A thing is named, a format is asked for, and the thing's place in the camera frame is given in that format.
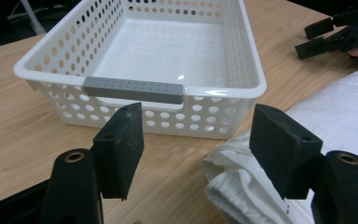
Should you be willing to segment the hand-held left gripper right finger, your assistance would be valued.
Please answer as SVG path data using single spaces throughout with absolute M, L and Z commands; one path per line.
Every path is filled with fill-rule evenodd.
M 323 141 L 269 105 L 255 106 L 249 147 L 282 199 L 305 199 L 310 190 L 310 162 Z

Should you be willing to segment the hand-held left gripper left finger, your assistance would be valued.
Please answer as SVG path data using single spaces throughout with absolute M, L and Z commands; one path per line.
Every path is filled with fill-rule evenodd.
M 142 105 L 125 105 L 101 128 L 91 148 L 105 199 L 128 198 L 144 148 Z

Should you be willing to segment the white cloth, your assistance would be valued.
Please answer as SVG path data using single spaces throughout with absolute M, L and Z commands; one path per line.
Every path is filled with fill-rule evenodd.
M 358 71 L 294 105 L 287 115 L 320 137 L 322 153 L 358 155 Z M 248 130 L 203 160 L 208 199 L 225 224 L 314 224 L 310 192 L 305 200 L 282 199 L 249 148 Z

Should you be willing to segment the white perforated plastic basket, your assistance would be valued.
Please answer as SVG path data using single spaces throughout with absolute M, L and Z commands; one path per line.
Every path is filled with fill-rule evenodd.
M 82 0 L 15 65 L 73 125 L 228 139 L 267 83 L 243 0 Z

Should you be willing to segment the white metal desk frame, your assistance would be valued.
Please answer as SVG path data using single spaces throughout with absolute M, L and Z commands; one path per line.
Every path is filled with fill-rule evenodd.
M 26 14 L 28 15 L 29 19 L 30 19 L 30 23 L 31 23 L 31 27 L 33 28 L 34 32 L 37 35 L 42 35 L 46 32 L 46 30 L 44 29 L 44 27 L 42 26 L 42 24 L 39 22 L 39 20 L 37 19 L 36 15 L 34 14 L 34 11 L 31 7 L 31 5 L 29 4 L 28 0 L 20 0 L 21 4 L 23 5 Z

